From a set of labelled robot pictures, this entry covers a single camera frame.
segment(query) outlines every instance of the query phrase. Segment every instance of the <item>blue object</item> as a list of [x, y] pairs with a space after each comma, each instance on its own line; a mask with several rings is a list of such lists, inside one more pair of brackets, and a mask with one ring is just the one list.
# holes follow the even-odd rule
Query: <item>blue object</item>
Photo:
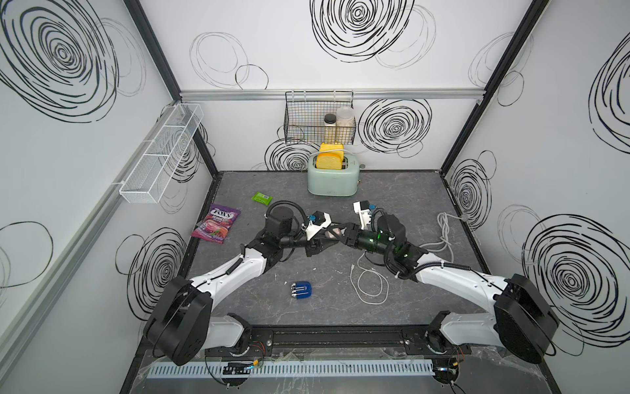
[[291, 285], [291, 296], [295, 299], [311, 296], [311, 284], [306, 281], [295, 282]]

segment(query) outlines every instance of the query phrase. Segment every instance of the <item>candy bag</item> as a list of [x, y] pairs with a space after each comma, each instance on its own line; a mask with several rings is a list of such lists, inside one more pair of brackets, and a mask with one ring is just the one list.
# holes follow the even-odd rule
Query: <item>candy bag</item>
[[238, 209], [212, 204], [208, 216], [197, 224], [191, 235], [202, 240], [223, 243], [229, 228], [240, 214]]

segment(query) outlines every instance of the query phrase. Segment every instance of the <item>yellow bread slice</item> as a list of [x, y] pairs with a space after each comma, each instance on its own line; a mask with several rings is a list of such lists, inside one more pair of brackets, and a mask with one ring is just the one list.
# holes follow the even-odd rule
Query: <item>yellow bread slice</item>
[[[343, 149], [343, 145], [342, 144], [322, 144], [319, 147], [320, 152], [331, 151], [333, 149]], [[329, 152], [329, 154], [336, 154], [337, 156], [339, 156], [339, 160], [343, 161], [343, 151]]]
[[320, 170], [340, 170], [341, 160], [336, 152], [320, 153], [317, 156], [315, 167]]

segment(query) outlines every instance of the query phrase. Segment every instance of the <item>green wet wipes pack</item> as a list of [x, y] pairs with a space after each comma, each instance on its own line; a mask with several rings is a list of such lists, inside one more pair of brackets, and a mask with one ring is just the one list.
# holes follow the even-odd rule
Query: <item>green wet wipes pack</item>
[[262, 194], [261, 192], [258, 192], [258, 193], [256, 193], [256, 195], [255, 195], [254, 197], [252, 197], [251, 199], [252, 199], [252, 200], [254, 200], [254, 201], [261, 202], [262, 204], [264, 204], [264, 205], [266, 205], [266, 206], [267, 206], [267, 205], [269, 205], [269, 203], [272, 201], [272, 198], [273, 198], [273, 197], [271, 197], [271, 196], [269, 196], [269, 195], [265, 195], [265, 194]]

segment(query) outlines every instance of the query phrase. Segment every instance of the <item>gray tabletop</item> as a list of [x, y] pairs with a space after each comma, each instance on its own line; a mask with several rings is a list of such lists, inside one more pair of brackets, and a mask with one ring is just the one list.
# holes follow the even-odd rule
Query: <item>gray tabletop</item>
[[[407, 239], [415, 245], [435, 242], [441, 235], [437, 214], [455, 210], [442, 180], [433, 172], [362, 172], [358, 191], [351, 197], [323, 197], [307, 191], [305, 173], [227, 172], [219, 185], [214, 202], [241, 210], [224, 244], [201, 241], [188, 277], [204, 274], [239, 253], [239, 244], [250, 242], [265, 225], [267, 206], [252, 201], [256, 192], [273, 197], [273, 201], [291, 200], [310, 214], [323, 211], [333, 221], [358, 223], [352, 204], [369, 200], [395, 214], [406, 227]], [[462, 224], [450, 219], [449, 239], [455, 262], [481, 270]], [[350, 284], [350, 266], [362, 252], [335, 245], [319, 255], [307, 258], [298, 249], [291, 258], [276, 264], [264, 275], [254, 278], [234, 291], [215, 307], [214, 316], [236, 313], [251, 324], [281, 325], [399, 325], [428, 324], [442, 310], [458, 313], [479, 312], [472, 304], [435, 286], [395, 279], [384, 267], [376, 270], [389, 280], [387, 301], [380, 305], [364, 304]], [[373, 267], [365, 259], [364, 267]], [[357, 269], [353, 281], [359, 276]], [[290, 296], [290, 285], [308, 281], [312, 296], [296, 300]], [[374, 274], [365, 274], [361, 287], [377, 293], [380, 284]], [[380, 302], [383, 294], [366, 301]]]

